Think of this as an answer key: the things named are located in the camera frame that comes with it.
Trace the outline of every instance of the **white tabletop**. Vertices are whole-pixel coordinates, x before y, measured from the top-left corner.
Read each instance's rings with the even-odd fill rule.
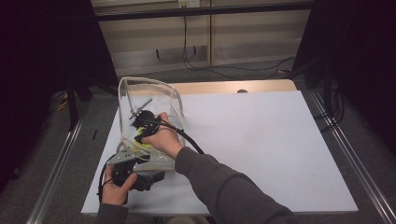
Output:
[[[201,149],[248,175],[263,192],[291,211],[358,210],[299,91],[181,97],[185,132]],[[116,114],[81,213],[97,213],[99,174],[119,141]],[[125,206],[130,213],[150,216],[208,215],[188,179],[175,172],[167,172],[165,180],[150,191],[131,191]]]

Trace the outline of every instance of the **gray carpet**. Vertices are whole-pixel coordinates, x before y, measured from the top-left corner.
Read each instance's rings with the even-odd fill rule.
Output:
[[[276,62],[244,63],[238,66],[260,68],[274,65]],[[290,69],[292,61],[280,66]],[[251,72],[231,68],[216,70],[237,79],[264,79],[274,74],[275,70]],[[283,77],[277,74],[273,78]],[[230,80],[207,70],[192,72],[188,70],[168,71],[163,73],[145,74],[145,77],[165,82],[222,81]],[[304,98],[312,114],[319,111],[305,89],[304,77],[295,80],[296,86],[303,92]],[[94,218],[80,213],[88,193],[93,174],[102,154],[112,120],[118,106],[116,97],[105,92],[92,89],[94,96],[89,103],[79,103],[78,108],[89,104],[87,117],[84,119],[78,138],[74,144],[67,164],[61,175],[59,184],[50,201],[43,223],[93,223]],[[350,144],[355,148],[368,172],[383,191],[389,202],[396,206],[396,158],[384,146],[381,139],[364,124],[364,119],[353,105],[346,101],[346,114],[340,124]],[[21,167],[21,176],[10,180],[0,195],[0,223],[26,223],[51,169],[56,162],[60,149],[67,136],[69,125],[67,108],[50,114],[47,124],[37,139],[35,149],[28,155]],[[325,127],[323,119],[317,119],[320,129]],[[360,211],[344,215],[298,215],[302,223],[383,223],[371,199],[368,197],[361,182],[349,165],[345,155],[335,141],[332,133],[323,133],[328,147],[343,175],[352,196]],[[128,223],[154,223],[151,217],[135,217]]]

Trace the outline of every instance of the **dark long-sleeve shirt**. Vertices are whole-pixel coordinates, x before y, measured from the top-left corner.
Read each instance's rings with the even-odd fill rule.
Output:
[[[175,169],[186,176],[197,197],[219,224],[232,223],[298,223],[285,206],[264,194],[246,175],[216,161],[210,155],[200,155],[188,147],[177,154]],[[128,209],[101,204],[96,223],[123,223]]]

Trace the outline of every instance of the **transparent plastic case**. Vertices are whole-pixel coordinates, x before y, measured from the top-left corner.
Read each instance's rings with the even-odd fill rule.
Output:
[[[121,140],[117,152],[128,148],[141,160],[148,161],[137,164],[136,171],[174,170],[175,162],[166,154],[158,151],[151,145],[140,144],[134,140],[140,134],[132,123],[133,114],[142,110],[151,111],[155,117],[166,112],[171,123],[178,129],[183,129],[183,104],[177,90],[158,80],[143,77],[123,77],[119,85],[119,114]],[[185,139],[179,137],[182,146]]]

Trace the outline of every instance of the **person's left hand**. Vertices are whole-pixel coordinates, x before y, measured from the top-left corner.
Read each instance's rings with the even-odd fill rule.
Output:
[[[111,172],[113,167],[113,165],[109,165],[105,170],[105,185],[103,186],[102,203],[123,205],[128,196],[128,190],[137,179],[137,174],[131,174],[126,179],[125,183],[121,187],[118,187],[112,180]]]

